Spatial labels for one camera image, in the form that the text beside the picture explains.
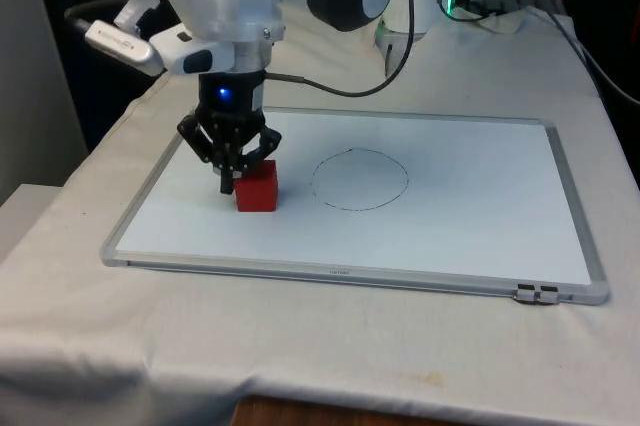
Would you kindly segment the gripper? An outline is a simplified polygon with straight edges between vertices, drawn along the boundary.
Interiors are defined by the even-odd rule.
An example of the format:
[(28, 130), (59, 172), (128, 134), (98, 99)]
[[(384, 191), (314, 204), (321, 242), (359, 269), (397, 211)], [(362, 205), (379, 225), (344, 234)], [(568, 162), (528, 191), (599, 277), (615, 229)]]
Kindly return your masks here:
[[(262, 109), (266, 71), (208, 73), (198, 78), (199, 105), (222, 114), (249, 114)], [(231, 194), (231, 174), (239, 179), (256, 170), (279, 146), (282, 135), (266, 124), (263, 113), (243, 117), (233, 134), (232, 153), (223, 149), (220, 135), (206, 129), (205, 112), (196, 107), (178, 124), (177, 131), (203, 163), (220, 174), (220, 193)]]

